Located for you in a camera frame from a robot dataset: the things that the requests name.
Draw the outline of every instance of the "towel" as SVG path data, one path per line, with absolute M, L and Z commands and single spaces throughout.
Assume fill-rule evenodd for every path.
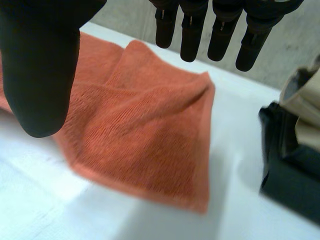
M 207 73 L 175 68 L 142 42 L 123 49 L 82 33 L 68 115 L 53 138 L 91 181 L 205 213 L 214 95 Z M 0 108 L 10 111 L 1 72 Z

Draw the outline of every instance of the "beige cloth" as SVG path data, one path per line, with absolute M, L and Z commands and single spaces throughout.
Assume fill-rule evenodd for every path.
M 299 117 L 295 134 L 299 144 L 320 152 L 320 56 L 309 68 L 300 68 L 280 95 L 280 105 Z

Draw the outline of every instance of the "towel fold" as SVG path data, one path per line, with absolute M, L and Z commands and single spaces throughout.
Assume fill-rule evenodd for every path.
M 69 112 L 53 137 L 82 176 L 205 213 L 214 94 L 207 73 L 175 68 L 142 42 L 123 49 L 82 33 Z M 0 108 L 10 111 L 1 72 Z

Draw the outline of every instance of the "metal pin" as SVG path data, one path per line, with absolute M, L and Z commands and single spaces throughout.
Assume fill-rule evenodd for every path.
M 251 45 L 254 45 L 256 43 L 257 37 L 258 37 L 257 34 L 253 35 L 253 38 L 251 39 L 251 42 L 250 42 Z
M 224 29 L 224 26 L 225 26 L 225 22 L 223 21 L 222 25 L 221 25 L 221 28 L 220 28 L 220 31 L 222 31 Z

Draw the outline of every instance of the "white surface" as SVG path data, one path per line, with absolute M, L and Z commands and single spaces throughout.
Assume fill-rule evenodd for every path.
M 82 31 L 122 47 L 132 40 L 92 23 Z M 258 193 L 263 172 L 258 112 L 280 93 L 149 47 L 177 67 L 208 71 L 216 85 L 207 215 L 144 201 L 76 176 L 51 138 L 27 136 L 13 116 L 0 111 L 0 239 L 319 240 L 318 226 Z

